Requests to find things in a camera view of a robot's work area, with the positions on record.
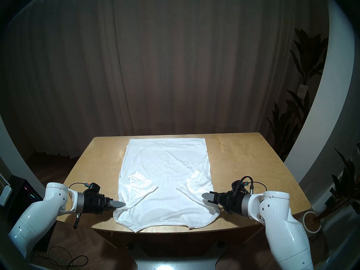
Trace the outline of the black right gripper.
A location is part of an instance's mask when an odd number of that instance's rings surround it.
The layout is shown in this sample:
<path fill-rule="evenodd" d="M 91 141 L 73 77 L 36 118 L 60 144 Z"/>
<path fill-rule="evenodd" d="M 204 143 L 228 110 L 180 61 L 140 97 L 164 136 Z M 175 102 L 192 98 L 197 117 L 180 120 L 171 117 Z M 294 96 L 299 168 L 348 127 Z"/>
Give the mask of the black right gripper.
<path fill-rule="evenodd" d="M 208 192 L 203 193 L 202 198 L 207 202 L 221 205 L 224 210 L 229 214 L 243 215 L 242 213 L 242 201 L 247 194 L 246 190 L 239 190 L 234 195 L 234 191 L 228 191 L 226 193 Z"/>

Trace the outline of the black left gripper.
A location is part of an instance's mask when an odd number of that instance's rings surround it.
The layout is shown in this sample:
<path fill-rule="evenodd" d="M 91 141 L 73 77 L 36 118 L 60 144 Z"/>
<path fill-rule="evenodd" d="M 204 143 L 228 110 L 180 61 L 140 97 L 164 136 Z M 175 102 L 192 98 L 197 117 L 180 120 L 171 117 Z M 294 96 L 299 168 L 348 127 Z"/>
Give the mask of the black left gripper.
<path fill-rule="evenodd" d="M 93 191 L 84 191 L 83 213 L 102 215 L 104 211 L 111 209 L 122 208 L 126 204 L 120 201 L 115 201 L 111 198 L 106 198 L 104 194 Z"/>

